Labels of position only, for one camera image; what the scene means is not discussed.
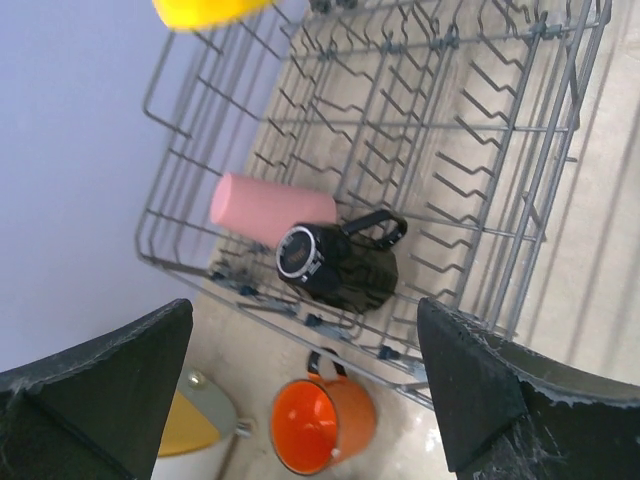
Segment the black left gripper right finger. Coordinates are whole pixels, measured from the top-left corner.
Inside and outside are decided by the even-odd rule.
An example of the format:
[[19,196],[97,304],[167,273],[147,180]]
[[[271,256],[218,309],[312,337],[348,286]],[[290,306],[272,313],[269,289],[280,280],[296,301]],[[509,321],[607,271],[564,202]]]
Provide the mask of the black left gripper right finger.
[[638,478],[638,386],[552,360],[430,298],[417,332],[457,478]]

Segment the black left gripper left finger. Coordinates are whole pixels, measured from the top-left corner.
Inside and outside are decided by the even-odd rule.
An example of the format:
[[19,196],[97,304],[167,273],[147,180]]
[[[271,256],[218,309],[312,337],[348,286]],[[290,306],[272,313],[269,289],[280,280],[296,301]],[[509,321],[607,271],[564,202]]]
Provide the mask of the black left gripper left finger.
[[2,372],[2,478],[150,478],[192,328],[176,299]]

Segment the orange ceramic mug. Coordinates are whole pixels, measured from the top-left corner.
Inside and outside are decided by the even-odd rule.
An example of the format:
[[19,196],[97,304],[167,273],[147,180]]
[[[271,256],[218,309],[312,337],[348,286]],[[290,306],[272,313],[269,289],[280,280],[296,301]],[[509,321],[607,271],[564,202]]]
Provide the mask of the orange ceramic mug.
[[377,411],[367,390],[352,381],[344,365],[333,361],[335,377],[320,373],[330,348],[309,353],[307,377],[285,384],[270,412],[271,444],[289,471],[313,476],[363,452],[374,438]]

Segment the yellow ceramic mug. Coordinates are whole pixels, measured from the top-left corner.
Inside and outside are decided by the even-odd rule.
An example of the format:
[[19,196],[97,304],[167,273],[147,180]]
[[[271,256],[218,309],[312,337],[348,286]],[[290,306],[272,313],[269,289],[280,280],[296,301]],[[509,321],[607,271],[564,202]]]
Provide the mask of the yellow ceramic mug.
[[243,20],[276,4],[268,0],[153,0],[161,21],[177,31],[200,30]]

